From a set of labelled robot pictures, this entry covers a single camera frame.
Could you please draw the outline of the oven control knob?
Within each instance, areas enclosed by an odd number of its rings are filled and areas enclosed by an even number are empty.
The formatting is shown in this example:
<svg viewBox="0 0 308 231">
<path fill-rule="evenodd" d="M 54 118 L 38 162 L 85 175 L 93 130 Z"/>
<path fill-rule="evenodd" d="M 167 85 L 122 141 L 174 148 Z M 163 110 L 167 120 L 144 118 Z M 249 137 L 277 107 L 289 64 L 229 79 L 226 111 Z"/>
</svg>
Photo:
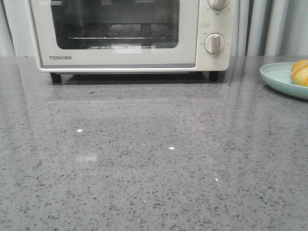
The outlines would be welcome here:
<svg viewBox="0 0 308 231">
<path fill-rule="evenodd" d="M 222 10 L 229 4 L 229 0 L 208 0 L 208 4 L 213 10 Z"/>
<path fill-rule="evenodd" d="M 224 37 L 219 33 L 212 33 L 204 43 L 205 50 L 210 54 L 219 54 L 225 45 Z"/>
</svg>

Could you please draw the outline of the upper oven control knob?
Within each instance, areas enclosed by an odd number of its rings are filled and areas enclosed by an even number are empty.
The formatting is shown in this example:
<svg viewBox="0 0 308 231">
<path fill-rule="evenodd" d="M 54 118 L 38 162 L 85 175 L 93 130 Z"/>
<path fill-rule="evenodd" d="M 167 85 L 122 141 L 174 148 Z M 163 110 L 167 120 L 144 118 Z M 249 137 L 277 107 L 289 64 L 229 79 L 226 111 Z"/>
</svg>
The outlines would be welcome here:
<svg viewBox="0 0 308 231">
<path fill-rule="evenodd" d="M 208 0 L 208 4 L 213 10 L 222 10 L 229 4 L 229 0 Z"/>
</svg>

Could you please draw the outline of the orange striped croissant bread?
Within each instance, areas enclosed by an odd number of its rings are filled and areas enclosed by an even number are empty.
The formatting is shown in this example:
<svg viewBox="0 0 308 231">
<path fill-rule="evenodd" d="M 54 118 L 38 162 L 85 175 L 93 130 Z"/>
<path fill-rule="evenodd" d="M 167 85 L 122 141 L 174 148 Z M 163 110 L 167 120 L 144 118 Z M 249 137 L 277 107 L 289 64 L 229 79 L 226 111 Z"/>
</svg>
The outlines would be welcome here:
<svg viewBox="0 0 308 231">
<path fill-rule="evenodd" d="M 295 63 L 291 69 L 291 80 L 299 86 L 308 86 L 308 61 L 301 60 Z"/>
</svg>

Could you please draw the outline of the white Toshiba toaster oven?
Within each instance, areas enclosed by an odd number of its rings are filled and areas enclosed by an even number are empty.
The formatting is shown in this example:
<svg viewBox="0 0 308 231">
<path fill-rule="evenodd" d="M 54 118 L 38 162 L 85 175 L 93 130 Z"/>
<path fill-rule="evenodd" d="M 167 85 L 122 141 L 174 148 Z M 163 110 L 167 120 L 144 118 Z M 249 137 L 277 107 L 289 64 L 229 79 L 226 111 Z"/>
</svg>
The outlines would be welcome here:
<svg viewBox="0 0 308 231">
<path fill-rule="evenodd" d="M 218 73 L 228 69 L 231 58 L 231 42 L 234 29 L 237 2 L 230 0 L 222 10 L 213 10 L 207 0 L 198 0 L 199 16 L 197 24 L 196 62 L 194 67 L 138 67 L 138 68 L 51 68 L 39 66 L 34 27 L 29 14 L 28 1 L 26 8 L 35 50 L 37 67 L 51 76 L 53 83 L 61 82 L 63 74 L 156 74 L 156 73 L 202 73 L 209 72 L 209 79 L 215 81 Z M 205 50 L 205 39 L 212 33 L 219 33 L 224 37 L 225 45 L 219 54 L 210 54 Z"/>
</svg>

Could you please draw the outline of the light green plate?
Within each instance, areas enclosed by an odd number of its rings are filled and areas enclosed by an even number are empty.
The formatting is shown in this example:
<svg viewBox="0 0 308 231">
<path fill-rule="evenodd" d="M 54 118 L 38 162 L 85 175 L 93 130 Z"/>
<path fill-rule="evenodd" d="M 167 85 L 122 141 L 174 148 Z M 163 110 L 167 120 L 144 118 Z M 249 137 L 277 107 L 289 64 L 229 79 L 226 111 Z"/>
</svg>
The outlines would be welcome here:
<svg viewBox="0 0 308 231">
<path fill-rule="evenodd" d="M 272 63 L 260 68 L 263 81 L 278 92 L 299 99 L 308 99 L 308 88 L 296 85 L 291 80 L 291 68 L 294 62 Z"/>
</svg>

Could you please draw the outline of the glass oven door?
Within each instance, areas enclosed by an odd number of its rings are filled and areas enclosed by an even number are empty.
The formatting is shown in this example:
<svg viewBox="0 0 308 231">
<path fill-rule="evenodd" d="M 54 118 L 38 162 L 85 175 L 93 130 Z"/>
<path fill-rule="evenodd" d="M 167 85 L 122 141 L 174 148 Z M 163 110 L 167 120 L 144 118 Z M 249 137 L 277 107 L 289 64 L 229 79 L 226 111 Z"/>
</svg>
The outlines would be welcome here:
<svg viewBox="0 0 308 231">
<path fill-rule="evenodd" d="M 196 0 L 29 0 L 37 58 L 42 68 L 194 67 L 199 2 Z M 174 48 L 62 49 L 64 26 L 92 24 L 172 24 Z"/>
</svg>

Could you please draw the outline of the lower oven control knob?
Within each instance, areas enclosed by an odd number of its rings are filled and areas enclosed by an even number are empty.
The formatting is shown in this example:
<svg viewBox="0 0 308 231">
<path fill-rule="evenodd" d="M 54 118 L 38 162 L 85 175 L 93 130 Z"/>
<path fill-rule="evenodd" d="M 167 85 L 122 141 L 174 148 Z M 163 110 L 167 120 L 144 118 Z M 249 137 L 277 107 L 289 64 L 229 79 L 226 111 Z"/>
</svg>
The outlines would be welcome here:
<svg viewBox="0 0 308 231">
<path fill-rule="evenodd" d="M 212 33 L 204 43 L 205 50 L 210 54 L 219 54 L 225 45 L 224 37 L 219 33 Z"/>
</svg>

